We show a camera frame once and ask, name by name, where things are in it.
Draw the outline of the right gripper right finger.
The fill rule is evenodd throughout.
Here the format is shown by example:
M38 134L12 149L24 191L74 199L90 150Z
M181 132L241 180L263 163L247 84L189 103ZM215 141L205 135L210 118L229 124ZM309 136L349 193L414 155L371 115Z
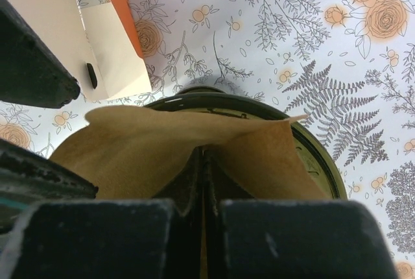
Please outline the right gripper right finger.
M358 202L256 200L209 152L208 278L397 278L381 231Z

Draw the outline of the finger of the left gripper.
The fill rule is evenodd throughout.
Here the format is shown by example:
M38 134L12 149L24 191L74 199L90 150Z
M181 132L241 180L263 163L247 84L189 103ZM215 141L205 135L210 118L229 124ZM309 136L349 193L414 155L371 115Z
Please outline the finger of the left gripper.
M79 95L77 80L8 0L1 0L1 101L59 109Z
M12 227L31 204L47 199L94 199L98 187L70 170L1 140L1 226Z

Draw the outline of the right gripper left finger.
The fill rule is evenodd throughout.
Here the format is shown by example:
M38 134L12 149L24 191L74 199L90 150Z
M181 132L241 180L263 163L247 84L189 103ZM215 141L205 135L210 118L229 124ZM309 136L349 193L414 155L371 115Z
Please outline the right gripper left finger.
M202 151L151 199L59 200L23 210L2 278L199 278Z

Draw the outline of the orange coffee filter box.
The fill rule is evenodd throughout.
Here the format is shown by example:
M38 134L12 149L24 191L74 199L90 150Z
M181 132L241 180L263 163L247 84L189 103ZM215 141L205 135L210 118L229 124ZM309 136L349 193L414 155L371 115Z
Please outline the orange coffee filter box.
M7 0L92 101L152 87L128 0Z

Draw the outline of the brown paper coffee filter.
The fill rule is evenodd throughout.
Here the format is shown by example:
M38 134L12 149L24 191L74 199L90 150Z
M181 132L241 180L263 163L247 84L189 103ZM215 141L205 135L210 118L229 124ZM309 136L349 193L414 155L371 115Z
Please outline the brown paper coffee filter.
M88 125L64 140L50 161L96 185L101 199L155 196L197 147L210 150L225 174L258 199L328 199L296 152L292 119L138 106L96 108L85 118Z

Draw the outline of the dark glass dripper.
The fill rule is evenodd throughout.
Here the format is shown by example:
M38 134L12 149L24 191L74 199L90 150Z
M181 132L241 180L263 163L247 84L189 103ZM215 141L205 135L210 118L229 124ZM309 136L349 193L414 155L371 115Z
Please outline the dark glass dripper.
M289 117L284 112L250 97L232 95L203 86L161 98L148 103L146 107L170 112L205 112L242 119L282 120ZM324 146L301 124L293 123L291 129L297 153L308 173L332 198L346 200L348 197L340 171Z

